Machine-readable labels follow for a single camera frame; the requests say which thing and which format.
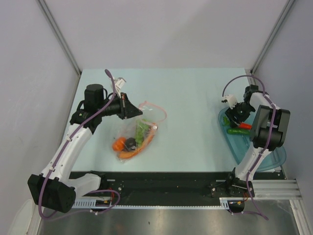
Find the tabletop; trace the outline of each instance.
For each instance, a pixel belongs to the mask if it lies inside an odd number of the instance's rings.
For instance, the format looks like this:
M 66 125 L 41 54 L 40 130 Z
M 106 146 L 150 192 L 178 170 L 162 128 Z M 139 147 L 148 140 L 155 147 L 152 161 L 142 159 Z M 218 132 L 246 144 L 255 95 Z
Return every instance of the tabletop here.
M 219 126 L 218 114 L 226 107 L 221 103 L 224 86 L 230 79 L 245 74 L 243 68 L 110 72 L 115 78 L 126 80 L 122 92 L 127 93 L 132 104 L 138 106 L 148 101 L 161 106 L 167 112 L 167 119 L 146 149 L 122 162 L 111 146 L 125 121 L 117 116 L 103 117 L 72 171 L 214 172 L 231 171 L 237 165 Z M 102 84 L 112 92 L 104 69 L 83 70 L 69 119 L 84 99 L 86 86 L 93 83 Z M 226 94 L 234 94 L 242 101 L 246 86 L 246 78 L 238 79 L 228 86 Z

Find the plastic bag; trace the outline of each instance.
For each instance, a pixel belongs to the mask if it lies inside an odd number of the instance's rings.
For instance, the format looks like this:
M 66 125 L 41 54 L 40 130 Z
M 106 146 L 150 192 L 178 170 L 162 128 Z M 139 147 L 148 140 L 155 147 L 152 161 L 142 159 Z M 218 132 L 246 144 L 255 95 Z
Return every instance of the plastic bag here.
M 130 119 L 127 125 L 122 126 L 112 145 L 120 160 L 130 159 L 143 151 L 167 118 L 163 108 L 150 102 L 145 101 L 138 108 L 143 115 Z

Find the blue tray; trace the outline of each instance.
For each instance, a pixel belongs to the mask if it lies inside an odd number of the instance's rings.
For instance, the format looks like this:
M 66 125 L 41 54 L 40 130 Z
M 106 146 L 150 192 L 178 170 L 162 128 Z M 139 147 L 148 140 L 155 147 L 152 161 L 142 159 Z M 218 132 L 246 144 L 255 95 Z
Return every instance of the blue tray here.
M 249 135 L 230 135 L 227 133 L 227 129 L 230 128 L 229 125 L 225 126 L 224 124 L 224 117 L 225 111 L 228 108 L 224 108 L 219 113 L 219 123 L 221 125 L 222 131 L 224 136 L 227 140 L 228 146 L 237 162 L 239 164 L 250 146 Z M 249 118 L 245 121 L 247 124 L 252 124 L 254 120 L 255 114 L 251 113 Z M 269 154 L 260 164 L 259 168 L 257 169 L 258 172 L 270 170 L 281 166 L 286 161 L 286 151 L 284 147 L 276 148 L 271 154 Z

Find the purple cable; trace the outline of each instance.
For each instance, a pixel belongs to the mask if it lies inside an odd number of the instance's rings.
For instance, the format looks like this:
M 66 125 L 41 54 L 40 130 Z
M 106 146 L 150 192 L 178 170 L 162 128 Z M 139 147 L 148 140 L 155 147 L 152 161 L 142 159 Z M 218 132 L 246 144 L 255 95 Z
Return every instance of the purple cable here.
M 272 135 L 272 130 L 273 130 L 273 126 L 274 126 L 274 119 L 275 119 L 275 114 L 276 114 L 276 106 L 273 104 L 273 102 L 270 100 L 270 98 L 268 98 L 265 94 L 265 86 L 264 86 L 264 83 L 261 81 L 261 79 L 253 76 L 253 75 L 241 75 L 241 76 L 238 76 L 238 77 L 235 77 L 233 79 L 231 79 L 227 84 L 226 86 L 224 87 L 223 89 L 223 93 L 222 93 L 222 96 L 224 96 L 224 93 L 225 93 L 225 90 L 227 88 L 227 86 L 233 82 L 234 80 L 238 79 L 238 78 L 241 78 L 241 77 L 252 77 L 252 78 L 255 78 L 256 80 L 258 80 L 261 85 L 262 85 L 262 88 L 263 88 L 263 97 L 269 102 L 269 104 L 271 105 L 271 107 L 273 108 L 273 113 L 272 113 L 272 118 L 270 120 L 270 125 L 269 125 L 269 131 L 268 131 L 268 139 L 266 141 L 266 144 L 264 146 L 264 148 L 261 150 L 258 158 L 256 159 L 256 161 L 254 162 L 254 164 L 252 165 L 251 169 L 249 170 L 248 174 L 246 175 L 246 187 L 249 188 L 249 175 L 251 173 L 251 171 L 254 170 L 254 168 L 256 167 L 256 165 L 258 164 L 258 162 L 260 161 L 261 157 L 262 157 L 262 154 L 264 153 L 264 151 L 268 148 L 268 145 L 269 145 L 269 142 L 270 142 L 270 137 Z M 261 210 L 259 209 L 259 207 L 256 205 L 254 199 L 253 199 L 253 196 L 252 196 L 252 193 L 250 192 L 250 190 L 248 190 L 248 193 L 249 193 L 249 196 L 251 198 L 251 201 L 252 203 L 254 204 L 256 210 L 258 212 L 253 212 L 253 211 L 243 211 L 243 212 L 239 212 L 239 213 L 233 213 L 230 209 L 228 210 L 229 212 L 231 212 L 232 214 L 257 214 L 259 216 L 262 216 L 265 220 L 269 220 L 269 218 L 264 215 Z
M 111 190 L 111 189 L 96 190 L 96 191 L 91 191 L 91 192 L 89 192 L 89 193 L 97 193 L 97 192 L 114 192 L 115 194 L 117 194 L 118 199 L 117 199 L 117 201 L 116 201 L 113 205 L 111 205 L 111 206 L 108 207 L 107 209 L 105 209 L 105 210 L 103 210 L 103 211 L 100 211 L 100 212 L 99 212 L 99 211 L 98 211 L 98 212 L 95 212 L 95 214 L 96 214 L 96 213 L 97 213 L 97 214 L 103 214 L 103 213 L 105 213 L 105 212 L 110 211 L 113 207 L 115 207 L 115 206 L 119 203 L 119 201 L 120 201 L 120 199 L 121 199 L 121 195 L 120 195 L 117 191 Z M 56 221 L 56 220 L 59 220 L 59 219 L 63 219 L 63 218 L 66 218 L 66 217 L 68 217 L 68 216 L 70 216 L 70 215 L 78 214 L 78 213 L 81 213 L 81 212 L 92 212 L 92 211 L 90 211 L 89 209 L 73 211 L 73 212 L 71 212 L 71 213 L 67 213 L 67 214 L 62 215 L 62 216 L 60 216 L 60 217 L 57 217 L 57 218 L 54 218 L 54 219 L 50 219 L 49 221 L 53 222 L 53 221 Z
M 73 138 L 73 136 L 75 136 L 75 134 L 79 131 L 80 128 L 82 128 L 87 122 L 89 122 L 90 120 L 92 120 L 93 118 L 95 118 L 97 115 L 99 115 L 100 113 L 102 113 L 108 106 L 109 104 L 111 104 L 111 102 L 113 101 L 114 97 L 115 97 L 115 94 L 116 94 L 116 90 L 115 90 L 115 84 L 114 84 L 114 79 L 113 79 L 113 76 L 112 74 L 110 73 L 109 70 L 105 70 L 105 73 L 106 75 L 111 79 L 111 82 L 112 82 L 112 87 L 113 87 L 113 94 L 112 94 L 112 97 L 111 99 L 106 103 L 105 106 L 103 106 L 98 112 L 96 112 L 94 115 L 92 115 L 91 117 L 89 117 L 88 119 L 86 119 L 85 121 L 83 121 L 82 124 L 80 124 L 76 129 L 75 131 L 69 136 L 69 139 L 71 140 Z M 57 158 L 55 159 L 54 163 L 52 164 L 52 168 L 54 168 L 56 166 L 56 164 L 58 163 L 60 157 L 62 156 L 64 150 L 66 149 L 67 145 L 68 145 L 69 141 L 66 141 L 61 149 L 61 151 L 59 152 Z M 39 200 L 38 200 L 38 211 L 39 211 L 39 215 L 42 219 L 49 219 L 51 218 L 53 215 L 55 215 L 55 213 L 57 211 L 54 211 L 51 215 L 49 216 L 45 216 L 43 214 L 43 211 L 42 211 L 42 202 L 43 202 L 43 195 L 44 195 L 44 190 L 45 190 L 45 186 L 47 185 L 47 182 L 48 182 L 48 179 L 50 177 L 52 173 L 52 170 L 49 170 L 48 174 L 46 175 L 45 177 L 45 180 L 44 180 L 44 183 L 41 187 L 41 190 L 40 190 L 40 194 L 39 194 Z

